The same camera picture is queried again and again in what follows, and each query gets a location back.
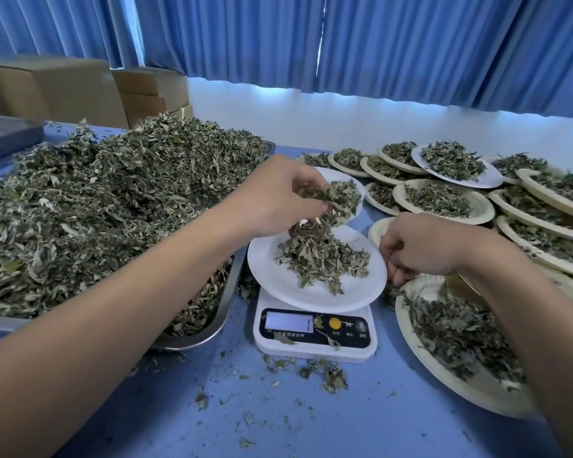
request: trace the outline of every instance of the white wall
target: white wall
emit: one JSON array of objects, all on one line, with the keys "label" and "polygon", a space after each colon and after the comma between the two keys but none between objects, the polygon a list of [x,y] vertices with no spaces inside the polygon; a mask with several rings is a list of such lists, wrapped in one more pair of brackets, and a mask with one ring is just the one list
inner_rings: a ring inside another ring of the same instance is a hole
[{"label": "white wall", "polygon": [[278,145],[367,153],[390,142],[458,140],[482,155],[527,151],[573,171],[573,119],[481,112],[189,79],[194,114]]}]

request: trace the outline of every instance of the orange button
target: orange button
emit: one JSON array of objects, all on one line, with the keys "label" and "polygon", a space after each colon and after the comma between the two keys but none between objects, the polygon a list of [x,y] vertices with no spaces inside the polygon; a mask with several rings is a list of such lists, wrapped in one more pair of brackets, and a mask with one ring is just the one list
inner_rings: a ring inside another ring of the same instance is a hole
[{"label": "orange button", "polygon": [[329,320],[329,326],[331,326],[333,329],[340,329],[342,327],[342,322],[339,318],[333,317]]}]

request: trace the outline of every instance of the scale button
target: scale button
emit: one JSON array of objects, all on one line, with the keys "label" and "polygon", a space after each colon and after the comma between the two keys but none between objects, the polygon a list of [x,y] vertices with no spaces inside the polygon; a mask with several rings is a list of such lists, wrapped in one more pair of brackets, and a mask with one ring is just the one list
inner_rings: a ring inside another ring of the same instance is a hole
[{"label": "scale button", "polygon": [[339,318],[333,317],[329,320],[329,326],[331,326],[333,329],[340,329],[342,327],[342,322]]},{"label": "scale button", "polygon": [[354,327],[357,328],[359,333],[364,333],[367,331],[367,325],[359,320],[357,323],[354,324]]}]

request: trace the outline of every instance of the black control panel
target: black control panel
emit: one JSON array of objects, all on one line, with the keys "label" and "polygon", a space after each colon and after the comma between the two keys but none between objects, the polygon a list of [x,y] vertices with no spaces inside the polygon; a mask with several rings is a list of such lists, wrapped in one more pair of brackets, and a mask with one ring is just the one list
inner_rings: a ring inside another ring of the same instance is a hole
[{"label": "black control panel", "polygon": [[266,339],[275,339],[274,333],[281,333],[296,343],[321,346],[331,345],[327,337],[340,346],[357,349],[364,349],[371,343],[364,318],[330,313],[266,308],[261,312],[259,332]]}]

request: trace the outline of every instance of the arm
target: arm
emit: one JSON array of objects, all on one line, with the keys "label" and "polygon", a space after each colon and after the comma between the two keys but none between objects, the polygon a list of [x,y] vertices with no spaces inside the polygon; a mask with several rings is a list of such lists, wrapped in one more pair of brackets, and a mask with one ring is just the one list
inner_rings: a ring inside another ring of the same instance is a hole
[{"label": "arm", "polygon": [[393,284],[417,272],[458,272],[502,324],[535,400],[573,455],[573,301],[494,231],[428,214],[402,214],[382,238]]},{"label": "arm", "polygon": [[52,455],[235,250],[322,215],[327,182],[274,156],[228,199],[111,277],[0,341],[0,456]]}]

